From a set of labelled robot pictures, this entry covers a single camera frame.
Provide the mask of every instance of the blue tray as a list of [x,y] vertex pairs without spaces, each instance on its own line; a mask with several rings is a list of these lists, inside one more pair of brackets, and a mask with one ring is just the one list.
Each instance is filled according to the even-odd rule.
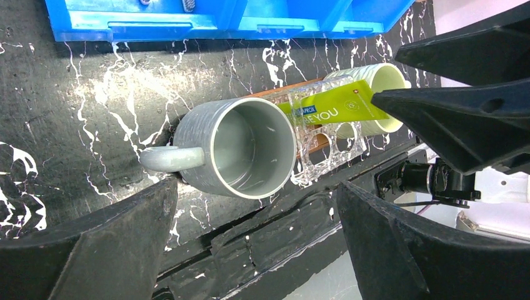
[[385,33],[414,0],[46,0],[56,41],[355,39]]

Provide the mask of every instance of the cup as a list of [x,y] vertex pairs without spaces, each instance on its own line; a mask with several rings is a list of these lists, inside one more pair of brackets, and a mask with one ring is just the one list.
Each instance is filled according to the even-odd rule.
[[[374,91],[378,93],[387,89],[409,89],[411,83],[403,77],[401,71],[393,64],[372,64],[364,67],[340,70],[330,73],[326,78],[350,75],[355,81],[364,79]],[[376,136],[378,134],[394,133],[403,126],[403,123],[395,117],[388,119],[361,121],[362,136]]]
[[147,169],[179,171],[200,191],[247,199],[281,189],[295,159],[289,120],[276,105],[255,97],[198,105],[183,117],[172,146],[140,154]]

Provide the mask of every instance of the clear plastic holder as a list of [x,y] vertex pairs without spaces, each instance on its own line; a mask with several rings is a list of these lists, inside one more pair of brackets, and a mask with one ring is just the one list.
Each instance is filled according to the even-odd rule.
[[[344,122],[325,124],[317,127],[313,124],[308,124],[304,121],[302,100],[305,97],[325,92],[333,88],[354,82],[350,75],[333,77],[322,81],[314,82],[304,86],[294,87],[279,92],[274,92],[263,96],[275,104],[289,102],[291,105],[292,127],[296,136],[297,151],[299,159],[297,161],[297,171],[293,171],[291,175],[291,182],[300,186],[308,186],[317,181],[318,178],[340,165],[360,156],[367,148],[364,139],[361,137],[361,123],[360,122]],[[352,138],[347,139],[348,150],[340,151],[337,146],[337,131],[342,126],[347,126],[348,131],[353,133]],[[329,156],[317,164],[313,164],[309,158],[311,149],[321,146],[318,144],[316,136],[323,134],[327,137],[329,142]]]

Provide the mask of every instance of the green tube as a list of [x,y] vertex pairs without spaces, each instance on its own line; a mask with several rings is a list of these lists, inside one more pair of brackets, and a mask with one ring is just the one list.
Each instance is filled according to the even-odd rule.
[[372,105],[374,92],[365,80],[319,92],[300,101],[301,107],[278,104],[287,117],[301,116],[306,124],[330,124],[388,119],[388,115]]

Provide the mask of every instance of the black marble table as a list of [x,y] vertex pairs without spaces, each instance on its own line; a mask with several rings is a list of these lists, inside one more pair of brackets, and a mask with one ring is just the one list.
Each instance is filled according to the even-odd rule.
[[[145,170],[139,153],[170,143],[179,118],[198,104],[392,62],[400,45],[433,35],[428,1],[387,34],[357,40],[56,43],[43,1],[2,1],[0,239],[76,219],[174,176]],[[432,74],[397,65],[414,88],[439,86]],[[365,138],[360,159],[412,137],[402,128]],[[181,183],[166,251],[298,190],[288,183],[247,200]]]

